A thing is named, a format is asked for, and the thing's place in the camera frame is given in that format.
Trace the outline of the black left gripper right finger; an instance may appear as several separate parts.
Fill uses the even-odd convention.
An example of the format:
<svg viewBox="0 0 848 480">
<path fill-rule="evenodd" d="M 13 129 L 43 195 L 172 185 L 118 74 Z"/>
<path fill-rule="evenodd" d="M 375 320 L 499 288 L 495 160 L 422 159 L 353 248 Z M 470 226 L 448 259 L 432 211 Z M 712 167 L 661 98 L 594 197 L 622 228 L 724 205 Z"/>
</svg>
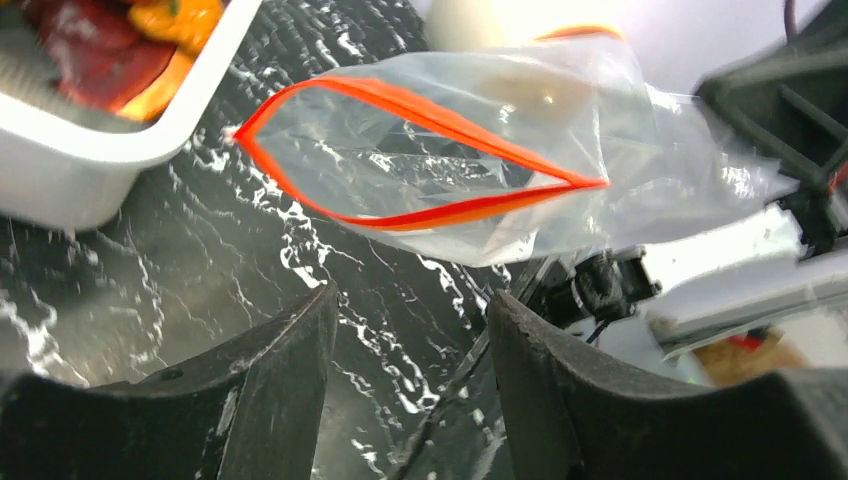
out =
<svg viewBox="0 0 848 480">
<path fill-rule="evenodd" d="M 504 291 L 488 322 L 518 479 L 847 475 L 843 369 L 778 369 L 715 389 L 622 362 Z"/>
</svg>

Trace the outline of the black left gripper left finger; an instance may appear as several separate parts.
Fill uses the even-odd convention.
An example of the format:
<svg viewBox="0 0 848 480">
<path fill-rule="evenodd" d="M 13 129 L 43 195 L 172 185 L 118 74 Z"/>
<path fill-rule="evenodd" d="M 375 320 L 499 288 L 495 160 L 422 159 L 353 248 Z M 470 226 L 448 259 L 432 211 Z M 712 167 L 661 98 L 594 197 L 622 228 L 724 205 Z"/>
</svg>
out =
<svg viewBox="0 0 848 480">
<path fill-rule="evenodd" d="M 1 376 L 5 479 L 307 479 L 336 337 L 327 284 L 137 383 Z"/>
</svg>

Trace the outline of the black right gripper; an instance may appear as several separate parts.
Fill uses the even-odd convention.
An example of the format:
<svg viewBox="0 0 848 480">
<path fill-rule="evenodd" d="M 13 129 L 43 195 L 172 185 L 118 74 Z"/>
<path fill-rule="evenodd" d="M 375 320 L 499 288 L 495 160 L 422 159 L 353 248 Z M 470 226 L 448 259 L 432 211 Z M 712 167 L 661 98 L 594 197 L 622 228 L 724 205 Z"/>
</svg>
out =
<svg viewBox="0 0 848 480">
<path fill-rule="evenodd" d="M 847 4 L 830 1 L 785 45 L 704 78 L 695 91 L 797 191 L 777 198 L 801 229 L 807 257 L 847 236 Z"/>
</svg>

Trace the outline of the clear zip top bag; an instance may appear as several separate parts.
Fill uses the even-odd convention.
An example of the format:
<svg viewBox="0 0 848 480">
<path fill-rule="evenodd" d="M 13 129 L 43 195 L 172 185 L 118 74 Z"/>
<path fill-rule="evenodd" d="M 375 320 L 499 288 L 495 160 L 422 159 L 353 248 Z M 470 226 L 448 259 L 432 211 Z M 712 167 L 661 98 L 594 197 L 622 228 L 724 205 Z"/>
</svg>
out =
<svg viewBox="0 0 848 480">
<path fill-rule="evenodd" d="M 791 185 L 601 31 L 340 67 L 235 138 L 301 204 L 472 267 L 685 237 Z"/>
</svg>

